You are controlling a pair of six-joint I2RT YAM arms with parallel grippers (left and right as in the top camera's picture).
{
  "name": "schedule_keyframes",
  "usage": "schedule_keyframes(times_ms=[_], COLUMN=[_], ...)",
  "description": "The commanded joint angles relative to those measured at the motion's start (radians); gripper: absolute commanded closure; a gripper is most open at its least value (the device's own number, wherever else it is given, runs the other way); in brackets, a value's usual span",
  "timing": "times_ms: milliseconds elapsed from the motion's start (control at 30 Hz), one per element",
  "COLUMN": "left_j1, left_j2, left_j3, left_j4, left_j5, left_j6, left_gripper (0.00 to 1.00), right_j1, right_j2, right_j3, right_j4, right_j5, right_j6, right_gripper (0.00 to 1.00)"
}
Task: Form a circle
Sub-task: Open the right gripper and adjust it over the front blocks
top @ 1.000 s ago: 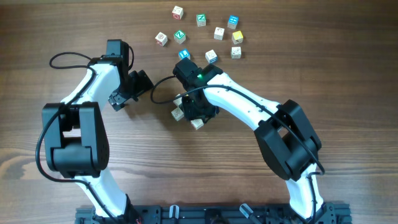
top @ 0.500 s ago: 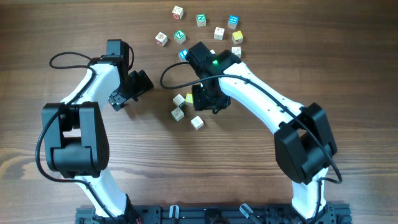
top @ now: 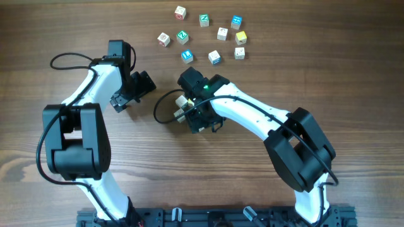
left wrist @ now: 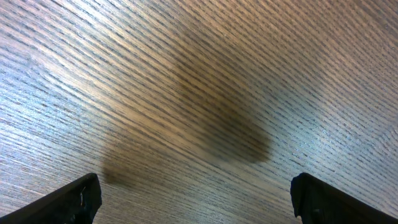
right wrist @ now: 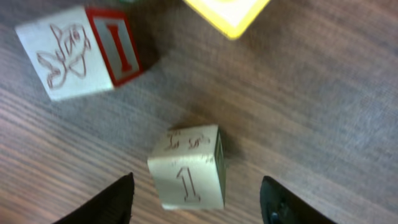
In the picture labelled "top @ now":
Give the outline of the green V block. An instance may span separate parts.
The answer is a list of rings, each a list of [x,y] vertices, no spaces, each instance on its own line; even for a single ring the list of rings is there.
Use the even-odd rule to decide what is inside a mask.
[[[188,100],[184,95],[181,95],[180,97],[178,97],[175,100],[175,104],[179,107],[179,108],[183,108],[183,106],[188,104]]]

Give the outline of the blue P block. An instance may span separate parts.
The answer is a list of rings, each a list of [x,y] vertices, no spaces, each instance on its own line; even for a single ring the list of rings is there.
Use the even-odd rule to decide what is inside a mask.
[[[208,54],[208,59],[212,65],[218,64],[221,62],[221,56],[217,50],[214,50]]]

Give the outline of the white O block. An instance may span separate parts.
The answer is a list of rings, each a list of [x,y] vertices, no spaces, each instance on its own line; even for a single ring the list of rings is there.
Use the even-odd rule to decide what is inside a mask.
[[[234,50],[234,57],[236,60],[243,60],[246,56],[244,47],[236,47]]]

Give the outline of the yellow top block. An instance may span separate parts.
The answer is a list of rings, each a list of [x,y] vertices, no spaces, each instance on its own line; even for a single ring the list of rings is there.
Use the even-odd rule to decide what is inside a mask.
[[[191,99],[189,99],[187,102],[188,102],[188,106],[189,106],[189,107],[193,107],[193,106],[194,106],[194,102],[193,102]]]

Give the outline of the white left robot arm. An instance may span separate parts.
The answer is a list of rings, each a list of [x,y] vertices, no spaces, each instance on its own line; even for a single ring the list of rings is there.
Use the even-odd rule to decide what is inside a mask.
[[[78,226],[139,226],[142,219],[109,170],[111,146],[103,112],[112,105],[122,112],[127,104],[153,91],[147,72],[134,71],[136,52],[123,40],[111,40],[107,54],[91,59],[88,75],[65,101],[42,112],[44,131],[36,151],[39,173],[56,185],[76,185],[95,210],[81,213]]]

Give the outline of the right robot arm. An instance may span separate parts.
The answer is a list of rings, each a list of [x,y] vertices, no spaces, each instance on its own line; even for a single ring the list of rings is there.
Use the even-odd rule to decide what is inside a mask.
[[[311,113],[303,108],[289,112],[271,107],[227,78],[216,74],[208,79],[193,67],[177,83],[187,100],[178,105],[193,132],[207,127],[216,132],[227,119],[251,131],[263,141],[278,176],[294,190],[297,214],[310,224],[322,224],[330,206],[325,188],[338,185],[331,171],[336,154]]]

